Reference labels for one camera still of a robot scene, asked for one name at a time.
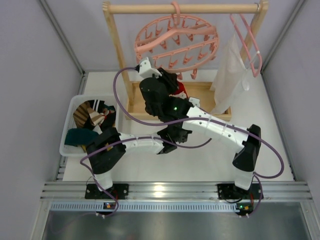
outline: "wooden frame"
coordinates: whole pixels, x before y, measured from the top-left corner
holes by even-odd
[[[260,0],[253,4],[180,4],[181,14],[254,14],[250,28],[254,37],[256,37],[260,26],[268,11],[268,0]],[[125,56],[121,47],[120,38],[114,18],[114,14],[175,14],[175,7],[171,4],[141,4],[141,5],[112,5],[110,2],[102,4],[103,14],[108,25],[109,33],[112,37],[114,48],[116,50],[119,67],[126,67]],[[250,50],[252,40],[249,34],[246,35],[244,42]],[[247,54],[242,47],[240,56],[245,62]],[[128,95],[127,110],[134,117],[140,120],[155,120],[145,112],[145,102],[141,92],[137,87],[139,82],[130,81],[127,71],[122,72],[122,78]],[[186,91],[190,96],[200,99],[201,107],[210,112],[214,106],[214,94],[210,91],[211,82],[184,82]],[[231,109],[216,117],[229,121],[231,119]]]

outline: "white plastic basket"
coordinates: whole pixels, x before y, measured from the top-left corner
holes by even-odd
[[[85,101],[94,100],[94,99],[102,100],[102,101],[104,101],[104,104],[106,104],[108,106],[114,106],[115,111],[116,111],[115,127],[118,129],[120,111],[119,111],[119,107],[117,105],[115,96],[113,94],[74,96],[71,99],[69,109],[66,114],[66,119],[65,119],[63,131],[62,131],[62,137],[61,137],[61,142],[60,142],[60,154],[62,156],[65,156],[65,157],[84,157],[87,155],[87,153],[85,153],[81,147],[65,145],[65,139],[66,139],[66,135],[67,135],[68,130],[74,129],[77,127],[75,120],[74,120],[74,117],[73,117],[73,114],[74,114],[75,110],[77,109],[77,107],[79,107],[79,105],[81,105]]]

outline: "wooden shelf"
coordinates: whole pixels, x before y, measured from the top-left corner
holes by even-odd
[[[133,81],[133,104],[127,101],[126,110],[135,118],[139,120],[158,120],[157,117],[151,116],[145,111],[145,100],[142,97],[139,89],[139,81]],[[210,112],[216,105],[215,92],[210,90],[212,82],[183,82],[186,92],[189,96],[200,99],[200,106],[207,112]],[[224,121],[230,121],[231,108],[229,107],[224,114],[214,115]]]

